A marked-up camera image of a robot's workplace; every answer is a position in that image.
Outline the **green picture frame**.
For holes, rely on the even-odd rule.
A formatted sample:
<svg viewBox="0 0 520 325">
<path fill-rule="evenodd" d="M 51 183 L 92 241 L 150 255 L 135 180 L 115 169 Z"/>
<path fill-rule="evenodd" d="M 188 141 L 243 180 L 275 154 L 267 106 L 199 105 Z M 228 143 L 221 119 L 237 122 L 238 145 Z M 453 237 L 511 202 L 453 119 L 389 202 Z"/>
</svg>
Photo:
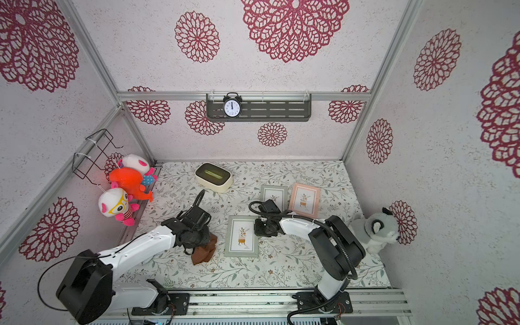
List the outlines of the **green picture frame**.
<svg viewBox="0 0 520 325">
<path fill-rule="evenodd" d="M 276 206 L 284 211 L 288 207 L 288 188 L 285 186 L 262 185 L 261 201 L 273 200 Z"/>
<path fill-rule="evenodd" d="M 255 234 L 253 216 L 234 215 L 228 218 L 224 255 L 226 257 L 259 256 L 259 239 Z"/>
</svg>

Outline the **brown cloth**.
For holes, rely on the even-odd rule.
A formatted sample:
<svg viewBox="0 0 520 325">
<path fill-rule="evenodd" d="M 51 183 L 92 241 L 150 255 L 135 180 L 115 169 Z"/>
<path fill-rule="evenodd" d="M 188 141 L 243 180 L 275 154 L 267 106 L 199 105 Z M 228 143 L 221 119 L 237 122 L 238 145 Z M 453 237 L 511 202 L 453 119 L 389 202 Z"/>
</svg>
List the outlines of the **brown cloth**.
<svg viewBox="0 0 520 325">
<path fill-rule="evenodd" d="M 211 260 L 216 250 L 217 240 L 218 237 L 215 234 L 211 233 L 210 241 L 207 243 L 206 246 L 196 247 L 196 249 L 191 255 L 193 265 L 207 263 Z"/>
</svg>

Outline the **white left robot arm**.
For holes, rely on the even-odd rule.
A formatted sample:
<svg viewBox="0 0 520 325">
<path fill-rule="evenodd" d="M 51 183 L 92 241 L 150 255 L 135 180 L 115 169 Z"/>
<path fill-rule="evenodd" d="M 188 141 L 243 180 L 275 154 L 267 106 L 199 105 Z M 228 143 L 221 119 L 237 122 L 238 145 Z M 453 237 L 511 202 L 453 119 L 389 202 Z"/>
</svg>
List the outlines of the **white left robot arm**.
<svg viewBox="0 0 520 325">
<path fill-rule="evenodd" d="M 118 280 L 131 268 L 173 247 L 195 250 L 206 246 L 211 240 L 210 221 L 209 213 L 192 206 L 122 246 L 79 253 L 58 286 L 57 299 L 79 324 L 89 324 L 113 310 L 140 308 L 165 313 L 171 299 L 158 281 L 123 284 Z"/>
</svg>

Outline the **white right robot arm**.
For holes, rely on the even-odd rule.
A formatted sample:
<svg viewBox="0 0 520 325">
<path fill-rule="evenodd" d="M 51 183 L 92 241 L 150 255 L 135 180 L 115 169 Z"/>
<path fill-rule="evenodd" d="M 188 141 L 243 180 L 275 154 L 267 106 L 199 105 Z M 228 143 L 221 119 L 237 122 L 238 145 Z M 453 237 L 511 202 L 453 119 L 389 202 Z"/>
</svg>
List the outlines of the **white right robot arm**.
<svg viewBox="0 0 520 325">
<path fill-rule="evenodd" d="M 333 215 L 315 219 L 292 211 L 280 211 L 273 200 L 249 203 L 256 214 L 255 234 L 259 237 L 291 235 L 310 241 L 324 273 L 316 286 L 317 299 L 328 301 L 358 279 L 357 266 L 366 256 L 360 241 L 345 222 Z"/>
</svg>

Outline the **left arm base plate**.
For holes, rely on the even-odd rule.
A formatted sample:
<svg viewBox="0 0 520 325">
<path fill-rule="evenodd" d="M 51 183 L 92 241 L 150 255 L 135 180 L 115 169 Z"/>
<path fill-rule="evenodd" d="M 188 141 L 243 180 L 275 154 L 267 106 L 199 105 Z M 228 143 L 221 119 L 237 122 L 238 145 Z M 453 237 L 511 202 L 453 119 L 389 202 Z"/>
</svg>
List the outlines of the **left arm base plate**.
<svg viewBox="0 0 520 325">
<path fill-rule="evenodd" d="M 130 311 L 132 316 L 185 316 L 187 314 L 190 294 L 169 292 L 157 280 L 147 279 L 146 282 L 157 291 L 158 295 L 150 306 L 134 307 Z"/>
</svg>

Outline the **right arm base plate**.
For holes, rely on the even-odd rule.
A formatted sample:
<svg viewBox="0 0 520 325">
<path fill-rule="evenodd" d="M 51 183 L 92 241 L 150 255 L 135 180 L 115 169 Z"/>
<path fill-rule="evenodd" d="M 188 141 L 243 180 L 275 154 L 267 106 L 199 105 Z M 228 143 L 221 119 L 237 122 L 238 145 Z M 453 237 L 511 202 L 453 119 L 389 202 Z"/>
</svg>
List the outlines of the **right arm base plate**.
<svg viewBox="0 0 520 325">
<path fill-rule="evenodd" d="M 337 292 L 330 299 L 316 292 L 297 292 L 291 296 L 299 314 L 352 314 L 353 305 L 347 291 Z"/>
</svg>

